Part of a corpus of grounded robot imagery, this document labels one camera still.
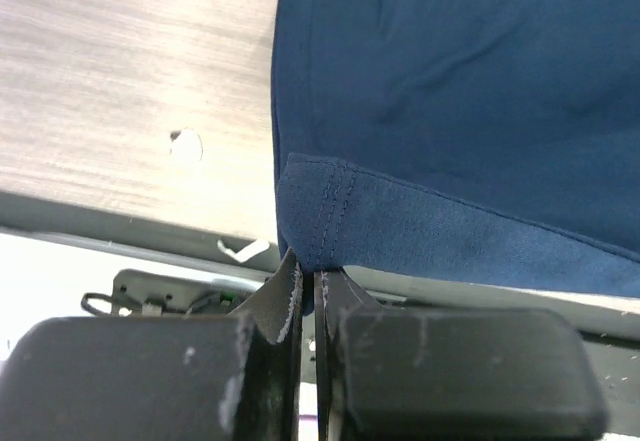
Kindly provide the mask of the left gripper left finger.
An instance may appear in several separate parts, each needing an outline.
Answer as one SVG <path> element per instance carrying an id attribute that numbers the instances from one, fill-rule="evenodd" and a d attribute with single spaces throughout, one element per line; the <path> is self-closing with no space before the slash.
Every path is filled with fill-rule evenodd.
<path id="1" fill-rule="evenodd" d="M 233 440 L 295 440 L 304 276 L 292 251 L 232 313 L 238 371 L 229 379 Z"/>

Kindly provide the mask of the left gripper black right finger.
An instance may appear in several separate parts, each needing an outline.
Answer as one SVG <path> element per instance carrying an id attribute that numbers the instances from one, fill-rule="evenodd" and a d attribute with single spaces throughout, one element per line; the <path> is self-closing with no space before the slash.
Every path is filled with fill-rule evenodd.
<path id="1" fill-rule="evenodd" d="M 344 421 L 342 321 L 382 305 L 343 268 L 314 274 L 316 382 L 320 440 L 340 440 Z"/>

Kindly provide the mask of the dark blue t shirt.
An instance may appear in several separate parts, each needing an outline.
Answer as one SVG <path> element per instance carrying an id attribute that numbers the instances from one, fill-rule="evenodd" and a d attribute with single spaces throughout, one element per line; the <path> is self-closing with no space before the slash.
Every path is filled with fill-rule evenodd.
<path id="1" fill-rule="evenodd" d="M 639 0 L 278 0 L 278 244 L 308 272 L 639 293 Z"/>

